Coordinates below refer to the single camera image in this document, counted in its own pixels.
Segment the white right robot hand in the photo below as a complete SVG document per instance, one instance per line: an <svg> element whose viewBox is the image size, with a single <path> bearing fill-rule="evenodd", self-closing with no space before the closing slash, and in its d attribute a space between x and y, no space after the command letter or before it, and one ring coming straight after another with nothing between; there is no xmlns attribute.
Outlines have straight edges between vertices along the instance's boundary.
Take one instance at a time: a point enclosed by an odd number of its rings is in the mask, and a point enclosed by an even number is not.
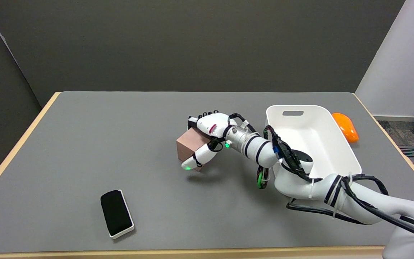
<svg viewBox="0 0 414 259"><path fill-rule="evenodd" d="M223 148L225 134L231 125L237 125L237 122L229 118L229 115L223 113L207 113L198 118L190 116L188 118L188 129L195 128L199 130L202 134L207 135L210 141L202 145L192 156L186 159L182 163L182 168L185 170L201 168L204 164L211 161L220 151L216 149L217 146L220 146L221 149Z"/></svg>

